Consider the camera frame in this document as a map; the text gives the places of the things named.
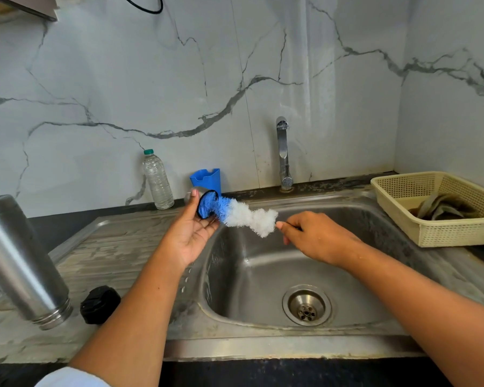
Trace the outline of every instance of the blue plastic holder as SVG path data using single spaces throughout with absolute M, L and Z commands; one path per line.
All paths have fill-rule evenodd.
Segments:
M 193 186 L 201 186 L 206 189 L 215 190 L 220 195 L 220 169 L 199 170 L 190 175 Z

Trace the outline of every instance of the chrome faucet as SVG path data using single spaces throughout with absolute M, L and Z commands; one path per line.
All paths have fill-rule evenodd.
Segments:
M 289 123 L 283 116 L 279 116 L 276 119 L 276 132 L 277 132 L 277 148 L 280 153 L 280 181 L 281 191 L 292 190 L 292 184 L 294 181 L 290 176 L 289 170 L 289 149 L 287 147 L 287 129 Z

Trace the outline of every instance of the sink drain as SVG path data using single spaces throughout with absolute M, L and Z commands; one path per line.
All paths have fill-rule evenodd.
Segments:
M 325 293 L 312 285 L 297 285 L 283 296 L 283 310 L 291 321 L 303 326 L 324 323 L 332 312 Z

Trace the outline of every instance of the stainless steel bottle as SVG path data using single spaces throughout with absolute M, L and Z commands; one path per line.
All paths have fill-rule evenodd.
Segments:
M 42 330 L 72 313 L 67 286 L 11 195 L 0 196 L 0 290 Z

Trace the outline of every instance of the white bristles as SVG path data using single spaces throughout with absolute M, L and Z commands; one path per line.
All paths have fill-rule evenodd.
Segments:
M 227 227 L 250 227 L 260 237 L 266 237 L 275 230 L 277 211 L 251 210 L 244 202 L 232 200 L 226 215 Z

